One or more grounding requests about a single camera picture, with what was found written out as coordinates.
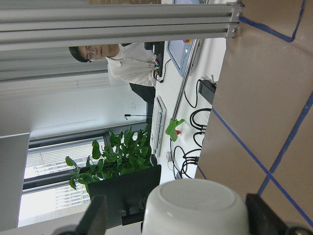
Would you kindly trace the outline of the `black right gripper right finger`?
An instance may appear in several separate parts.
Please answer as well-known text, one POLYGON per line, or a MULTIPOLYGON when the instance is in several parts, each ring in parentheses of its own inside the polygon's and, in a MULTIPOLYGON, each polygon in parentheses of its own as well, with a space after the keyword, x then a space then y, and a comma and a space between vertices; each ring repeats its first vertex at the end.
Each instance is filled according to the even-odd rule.
POLYGON ((246 195, 249 230, 251 235, 284 235, 287 226, 258 195, 246 195))

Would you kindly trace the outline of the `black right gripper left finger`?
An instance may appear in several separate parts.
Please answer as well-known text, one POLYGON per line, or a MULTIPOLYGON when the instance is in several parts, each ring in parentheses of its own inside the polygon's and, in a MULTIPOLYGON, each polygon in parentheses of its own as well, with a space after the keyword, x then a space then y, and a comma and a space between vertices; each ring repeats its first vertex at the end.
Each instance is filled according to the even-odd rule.
POLYGON ((75 229, 76 235, 104 235, 107 228, 105 196, 94 196, 84 216, 75 229))

